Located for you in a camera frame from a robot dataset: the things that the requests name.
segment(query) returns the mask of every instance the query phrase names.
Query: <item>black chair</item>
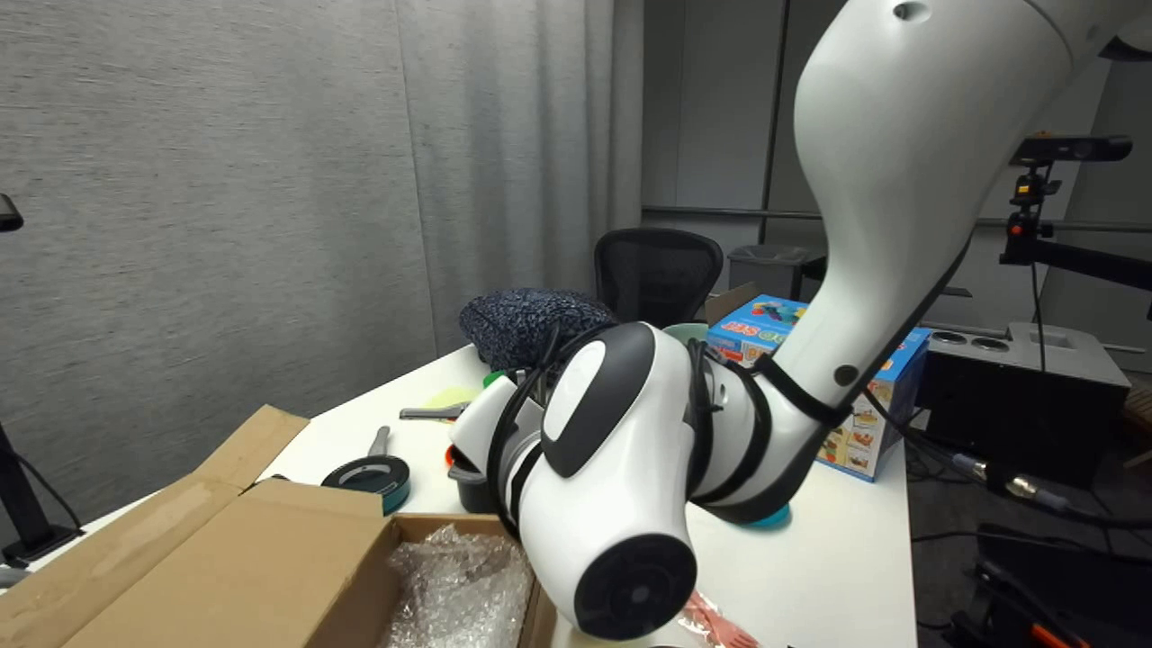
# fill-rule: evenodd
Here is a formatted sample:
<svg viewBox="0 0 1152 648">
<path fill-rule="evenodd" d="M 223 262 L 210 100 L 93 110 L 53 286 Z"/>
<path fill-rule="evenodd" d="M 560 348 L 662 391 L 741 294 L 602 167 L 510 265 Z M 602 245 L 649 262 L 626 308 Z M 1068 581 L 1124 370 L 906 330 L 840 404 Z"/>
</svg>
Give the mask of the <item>black chair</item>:
<svg viewBox="0 0 1152 648">
<path fill-rule="evenodd" d="M 599 242 L 595 265 L 599 298 L 620 319 L 665 328 L 699 316 L 722 271 L 722 250 L 690 232 L 630 227 Z"/>
</svg>

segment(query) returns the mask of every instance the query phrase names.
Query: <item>black cable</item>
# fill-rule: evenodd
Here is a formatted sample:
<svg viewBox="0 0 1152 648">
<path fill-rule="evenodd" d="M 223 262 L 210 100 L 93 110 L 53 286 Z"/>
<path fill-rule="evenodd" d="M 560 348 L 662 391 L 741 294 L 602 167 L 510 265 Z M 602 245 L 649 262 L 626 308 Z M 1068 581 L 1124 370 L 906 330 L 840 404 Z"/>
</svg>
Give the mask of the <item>black cable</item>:
<svg viewBox="0 0 1152 648">
<path fill-rule="evenodd" d="M 947 632 L 951 624 L 913 624 L 919 629 L 927 629 L 927 632 Z"/>
<path fill-rule="evenodd" d="M 980 232 L 989 232 L 989 227 L 1005 232 L 1005 216 L 980 216 L 975 227 Z M 1118 221 L 1115 224 L 1059 224 L 1059 235 L 1075 235 L 1075 232 L 1087 232 L 1087 235 L 1136 235 L 1136 238 L 1152 235 L 1152 227 L 1146 227 L 1146 224 L 1118 224 Z"/>
<path fill-rule="evenodd" d="M 14 462 L 66 509 L 71 528 L 84 535 L 79 515 L 75 515 L 71 504 L 37 472 L 37 464 L 25 462 L 23 452 L 7 452 L 7 457 L 14 457 Z"/>
<path fill-rule="evenodd" d="M 955 464 L 941 464 L 941 457 L 933 457 L 941 468 L 927 468 L 919 442 L 906 442 L 906 457 L 911 457 L 906 464 L 911 484 L 980 487 L 972 474 L 960 474 Z"/>
<path fill-rule="evenodd" d="M 1107 509 L 1107 502 L 1103 493 L 1093 493 L 1093 488 L 1087 488 L 1087 493 L 1105 515 L 1112 515 L 1112 509 Z M 1128 535 L 1133 535 L 1136 542 L 1152 547 L 1152 539 L 1140 535 L 1136 528 L 1128 528 Z"/>
<path fill-rule="evenodd" d="M 1103 515 L 1112 515 L 1112 509 L 1107 509 L 1093 488 L 1087 488 L 1087 496 L 1103 509 Z M 1112 528 L 1107 528 L 1107 526 L 1103 526 L 1103 535 L 1105 535 L 1107 553 L 1115 553 L 1115 542 L 1112 542 Z"/>
<path fill-rule="evenodd" d="M 1128 560 L 1128 564 L 1152 564 L 1152 559 L 1112 553 L 1112 552 L 1099 552 L 1099 547 L 1068 539 L 1068 535 L 1038 535 L 1038 533 L 1020 533 L 1020 528 L 943 528 L 943 533 L 911 535 L 911 542 L 943 542 L 943 539 L 1011 539 L 1011 542 L 1032 542 L 1032 547 L 1082 552 L 1082 553 L 1099 553 L 1099 559 Z"/>
<path fill-rule="evenodd" d="M 1045 308 L 1039 308 L 1039 271 L 1028 265 L 1032 277 L 1032 324 L 1038 324 L 1038 346 L 1039 346 L 1039 373 L 1046 373 L 1046 341 L 1045 341 Z"/>
<path fill-rule="evenodd" d="M 899 438 L 906 438 L 911 445 L 933 452 L 933 462 L 941 462 L 941 464 L 955 464 L 947 449 L 941 449 L 941 445 L 919 438 L 913 431 L 906 431 L 906 424 L 895 422 L 895 416 L 888 414 L 888 408 L 877 404 L 877 397 L 873 397 L 871 390 L 863 390 L 863 400 L 888 422 L 888 427 L 894 427 Z M 1055 515 L 1055 520 L 1082 522 L 1082 526 L 1107 526 L 1107 528 L 1128 528 L 1128 533 L 1131 533 L 1131 528 L 1152 528 L 1152 520 L 1112 520 L 1112 515 L 1079 512 L 1079 509 L 1071 509 L 1071 504 L 1065 504 L 1065 509 L 1045 509 L 1045 504 L 1038 504 L 1038 502 L 1020 502 L 1020 496 L 1011 496 L 1011 502 L 1014 502 L 1014 504 L 1028 504 L 1032 512 L 1046 512 L 1046 515 Z"/>
</svg>

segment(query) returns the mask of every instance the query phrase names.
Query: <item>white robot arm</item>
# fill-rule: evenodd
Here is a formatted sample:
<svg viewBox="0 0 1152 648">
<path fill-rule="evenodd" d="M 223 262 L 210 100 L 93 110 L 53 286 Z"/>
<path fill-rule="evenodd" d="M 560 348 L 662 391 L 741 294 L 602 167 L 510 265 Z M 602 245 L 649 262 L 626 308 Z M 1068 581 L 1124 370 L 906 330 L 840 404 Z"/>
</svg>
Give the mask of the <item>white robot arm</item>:
<svg viewBox="0 0 1152 648">
<path fill-rule="evenodd" d="M 459 416 L 470 438 L 456 445 L 470 445 L 537 581 L 579 629 L 641 636 L 683 607 L 683 502 L 727 522 L 787 504 L 965 256 L 975 210 L 1038 110 L 1140 6 L 848 0 L 795 94 L 829 272 L 787 341 L 746 373 L 621 324 L 573 355 L 543 424 L 493 424 L 510 385 Z"/>
</svg>

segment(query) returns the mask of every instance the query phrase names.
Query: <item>floor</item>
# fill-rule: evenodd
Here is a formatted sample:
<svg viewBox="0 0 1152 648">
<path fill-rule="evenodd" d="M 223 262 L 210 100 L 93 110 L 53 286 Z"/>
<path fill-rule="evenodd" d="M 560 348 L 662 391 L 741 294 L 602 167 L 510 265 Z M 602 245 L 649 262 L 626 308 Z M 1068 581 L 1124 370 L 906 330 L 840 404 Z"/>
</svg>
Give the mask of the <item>floor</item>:
<svg viewBox="0 0 1152 648">
<path fill-rule="evenodd" d="M 1124 462 L 1136 457 L 1140 445 L 1131 434 L 1107 438 L 1107 449 L 1099 464 L 1093 493 L 1062 488 L 1075 504 L 1128 520 L 1152 520 L 1152 464 L 1131 472 Z M 1002 522 L 1020 533 L 1065 535 L 1115 553 L 1152 559 L 1152 533 L 1112 533 L 1099 526 L 1062 522 L 1045 512 L 1028 512 L 1008 496 L 985 493 L 968 479 L 941 472 L 920 452 L 906 452 L 911 468 L 911 533 L 913 539 L 913 599 L 919 599 L 919 641 L 920 648 L 943 648 L 943 625 L 957 607 L 975 611 L 983 599 L 975 594 L 975 535 L 941 535 L 941 533 L 972 533 L 980 522 Z"/>
</svg>

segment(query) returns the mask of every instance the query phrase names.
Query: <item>table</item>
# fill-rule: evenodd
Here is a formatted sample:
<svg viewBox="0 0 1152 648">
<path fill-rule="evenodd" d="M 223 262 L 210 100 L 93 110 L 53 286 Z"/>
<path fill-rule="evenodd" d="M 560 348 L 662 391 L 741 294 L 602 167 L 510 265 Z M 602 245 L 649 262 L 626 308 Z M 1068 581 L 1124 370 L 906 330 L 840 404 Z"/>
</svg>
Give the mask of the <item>table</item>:
<svg viewBox="0 0 1152 648">
<path fill-rule="evenodd" d="M 463 512 L 447 479 L 447 422 L 401 422 L 401 408 L 477 391 L 485 367 L 470 346 L 447 352 L 380 390 L 313 416 L 267 468 L 293 484 L 319 484 L 330 468 L 362 457 L 380 424 L 391 452 L 414 472 L 404 512 Z M 815 464 L 793 502 L 793 526 L 739 528 L 689 509 L 699 559 L 699 589 L 762 648 L 783 646 L 913 646 L 913 581 L 906 533 L 906 472 L 895 442 L 882 479 L 860 484 Z M 553 646 L 599 646 L 557 618 Z M 632 646 L 690 646 L 680 624 Z"/>
</svg>

